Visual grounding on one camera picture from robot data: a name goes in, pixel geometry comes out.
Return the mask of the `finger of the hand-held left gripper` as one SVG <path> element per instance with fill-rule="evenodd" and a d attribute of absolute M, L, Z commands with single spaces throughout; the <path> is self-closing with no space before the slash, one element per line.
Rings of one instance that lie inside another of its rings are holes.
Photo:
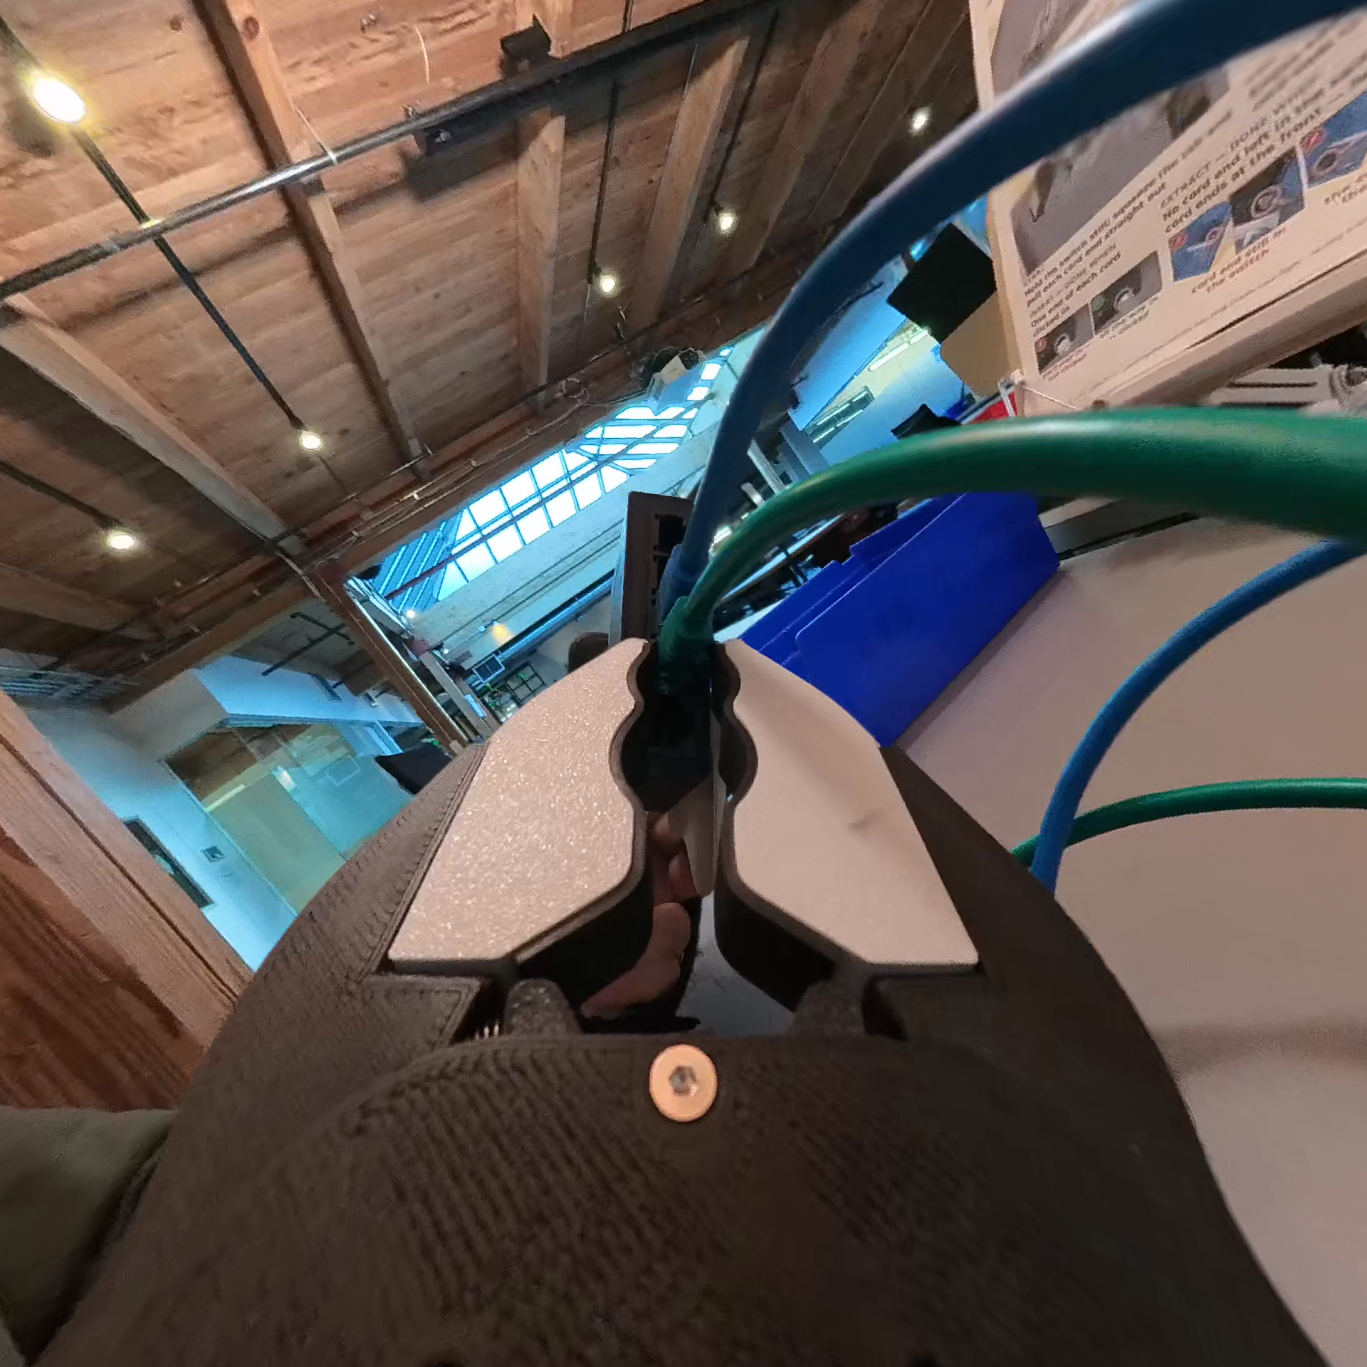
<path fill-rule="evenodd" d="M 668 812 L 689 854 L 689 867 L 699 895 L 712 895 L 715 888 L 723 813 L 725 789 L 718 778 L 701 781 Z"/>

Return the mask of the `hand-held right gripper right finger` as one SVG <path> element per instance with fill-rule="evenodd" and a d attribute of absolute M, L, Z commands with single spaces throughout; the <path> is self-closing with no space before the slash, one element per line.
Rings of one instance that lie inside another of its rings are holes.
<path fill-rule="evenodd" d="M 876 737 L 735 639 L 714 656 L 717 944 L 775 1001 L 980 966 Z"/>

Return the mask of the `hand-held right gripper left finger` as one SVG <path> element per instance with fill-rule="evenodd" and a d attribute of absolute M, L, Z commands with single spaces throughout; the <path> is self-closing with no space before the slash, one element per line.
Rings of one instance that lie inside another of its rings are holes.
<path fill-rule="evenodd" d="M 624 768 L 645 714 L 631 638 L 535 698 L 486 747 L 388 948 L 401 975 L 551 979 L 590 997 L 645 950 L 645 809 Z"/>

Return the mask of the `black network switch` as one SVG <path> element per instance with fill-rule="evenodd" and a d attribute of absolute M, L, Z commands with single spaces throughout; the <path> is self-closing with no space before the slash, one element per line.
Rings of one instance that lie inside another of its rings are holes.
<path fill-rule="evenodd" d="M 657 680 L 658 595 L 691 516 L 691 499 L 631 491 L 611 594 L 609 639 L 647 643 L 635 673 L 642 708 L 622 743 L 622 768 L 644 809 L 657 813 L 714 778 L 710 673 L 697 669 L 676 691 Z"/>

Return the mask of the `person's left hand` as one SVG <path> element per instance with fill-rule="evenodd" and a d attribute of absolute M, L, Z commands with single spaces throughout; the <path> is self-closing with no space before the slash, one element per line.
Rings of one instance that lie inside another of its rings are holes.
<path fill-rule="evenodd" d="M 670 813 L 650 813 L 647 852 L 653 932 L 634 966 L 580 1007 L 588 1031 L 662 1035 L 697 1025 L 679 1014 L 679 1005 L 691 981 L 704 901 L 689 846 Z"/>

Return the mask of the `blue plastic bin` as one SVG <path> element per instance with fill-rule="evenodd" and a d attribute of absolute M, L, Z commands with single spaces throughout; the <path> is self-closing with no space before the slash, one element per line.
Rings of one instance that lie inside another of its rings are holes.
<path fill-rule="evenodd" d="M 889 747 L 1059 566 L 1031 493 L 945 494 L 858 540 L 741 639 Z"/>

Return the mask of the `black monitor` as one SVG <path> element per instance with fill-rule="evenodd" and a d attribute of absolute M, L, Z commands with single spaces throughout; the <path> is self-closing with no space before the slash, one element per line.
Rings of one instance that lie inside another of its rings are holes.
<path fill-rule="evenodd" d="M 998 289 L 993 260 L 953 223 L 912 260 L 888 304 L 937 343 L 961 328 Z"/>

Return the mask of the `person's olive clothing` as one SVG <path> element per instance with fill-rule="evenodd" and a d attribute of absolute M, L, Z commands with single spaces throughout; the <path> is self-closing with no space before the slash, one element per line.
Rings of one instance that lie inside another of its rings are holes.
<path fill-rule="evenodd" d="M 2 1108 L 2 1363 L 33 1363 L 121 1241 L 175 1108 Z"/>

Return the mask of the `metal ceiling pipe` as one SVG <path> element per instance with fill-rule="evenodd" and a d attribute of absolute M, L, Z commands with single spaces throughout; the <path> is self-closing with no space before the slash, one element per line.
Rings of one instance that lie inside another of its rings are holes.
<path fill-rule="evenodd" d="M 730 32 L 774 8 L 775 3 L 761 1 L 692 5 L 592 44 L 570 57 L 536 62 L 513 76 L 421 110 L 395 125 L 344 141 L 333 151 L 321 151 L 308 159 L 289 162 L 167 216 L 147 219 L 137 228 L 108 234 L 50 262 L 20 270 L 4 278 L 2 299 L 24 296 L 32 289 L 94 268 L 128 250 L 164 242 L 180 231 L 240 210 L 261 197 L 308 185 L 333 169 L 377 154 L 391 145 L 416 140 L 421 133 L 430 130 L 448 132 L 450 143 L 456 146 L 469 143 L 483 133 L 513 125 L 528 114 L 544 109 L 562 110 L 590 89 L 629 76 L 644 63 L 666 57 L 679 47 L 696 45 Z"/>

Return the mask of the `wooden post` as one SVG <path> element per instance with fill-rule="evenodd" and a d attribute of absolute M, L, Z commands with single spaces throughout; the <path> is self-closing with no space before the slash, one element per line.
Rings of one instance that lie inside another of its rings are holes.
<path fill-rule="evenodd" d="M 2 1101 L 183 1101 L 250 970 L 4 696 Z"/>

